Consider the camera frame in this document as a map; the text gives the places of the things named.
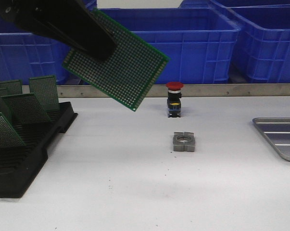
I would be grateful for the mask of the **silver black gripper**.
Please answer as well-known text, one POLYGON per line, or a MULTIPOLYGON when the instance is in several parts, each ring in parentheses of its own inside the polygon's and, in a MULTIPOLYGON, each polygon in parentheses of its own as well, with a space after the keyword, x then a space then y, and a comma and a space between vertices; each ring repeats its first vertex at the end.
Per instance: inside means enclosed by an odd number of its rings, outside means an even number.
POLYGON ((113 55, 113 35, 81 0, 0 0, 0 17, 17 28, 55 39, 94 58, 113 55))

